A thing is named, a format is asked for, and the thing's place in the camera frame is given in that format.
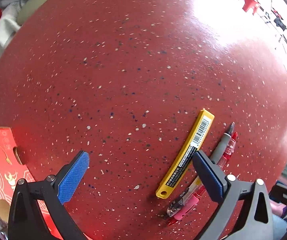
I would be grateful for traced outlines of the grey marker pen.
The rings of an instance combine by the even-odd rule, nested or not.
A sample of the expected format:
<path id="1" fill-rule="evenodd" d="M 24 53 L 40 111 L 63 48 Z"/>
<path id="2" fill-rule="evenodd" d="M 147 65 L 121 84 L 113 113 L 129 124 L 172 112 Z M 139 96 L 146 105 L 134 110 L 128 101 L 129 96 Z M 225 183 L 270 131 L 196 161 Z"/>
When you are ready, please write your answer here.
<path id="1" fill-rule="evenodd" d="M 234 128 L 235 128 L 235 123 L 232 122 L 230 124 L 230 126 L 228 127 L 228 129 L 223 133 L 219 143 L 217 144 L 216 148 L 213 150 L 211 156 L 210 156 L 210 160 L 216 164 L 219 159 L 222 157 L 223 152 L 228 144 L 228 142 L 230 141 L 230 138 L 233 135 L 234 132 Z"/>

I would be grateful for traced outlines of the yellow utility blade case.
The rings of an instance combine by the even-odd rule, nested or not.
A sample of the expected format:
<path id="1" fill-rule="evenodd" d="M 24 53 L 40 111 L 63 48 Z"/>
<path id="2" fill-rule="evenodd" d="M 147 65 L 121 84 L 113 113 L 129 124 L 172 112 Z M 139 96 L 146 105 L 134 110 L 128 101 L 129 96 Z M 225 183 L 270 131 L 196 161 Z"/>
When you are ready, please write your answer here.
<path id="1" fill-rule="evenodd" d="M 157 198 L 167 199 L 177 187 L 188 169 L 194 153 L 201 148 L 214 118 L 215 116 L 206 109 L 199 112 L 188 138 L 156 190 Z"/>

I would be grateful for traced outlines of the red cardboard fruit box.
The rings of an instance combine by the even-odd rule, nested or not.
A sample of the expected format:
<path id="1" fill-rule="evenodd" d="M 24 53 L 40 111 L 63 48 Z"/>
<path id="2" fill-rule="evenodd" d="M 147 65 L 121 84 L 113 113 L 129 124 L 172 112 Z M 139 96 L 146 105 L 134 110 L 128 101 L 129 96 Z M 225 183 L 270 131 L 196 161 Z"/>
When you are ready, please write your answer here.
<path id="1" fill-rule="evenodd" d="M 9 208 L 18 180 L 34 182 L 31 172 L 22 164 L 18 146 L 9 127 L 0 127 L 0 238 L 8 238 Z"/>

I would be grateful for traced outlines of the red transparent pen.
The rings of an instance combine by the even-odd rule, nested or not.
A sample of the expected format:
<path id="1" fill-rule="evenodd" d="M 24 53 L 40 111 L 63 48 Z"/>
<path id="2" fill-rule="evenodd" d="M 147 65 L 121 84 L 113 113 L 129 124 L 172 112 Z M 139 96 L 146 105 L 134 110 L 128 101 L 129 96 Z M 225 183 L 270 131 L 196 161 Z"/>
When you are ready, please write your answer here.
<path id="1" fill-rule="evenodd" d="M 233 132 L 222 157 L 216 163 L 221 169 L 226 166 L 233 155 L 237 136 L 238 133 Z M 197 176 L 192 184 L 180 194 L 177 199 L 171 202 L 170 206 L 167 208 L 167 215 L 170 218 L 167 226 L 171 226 L 181 221 L 198 204 L 205 193 L 206 189 L 199 179 L 199 176 Z"/>

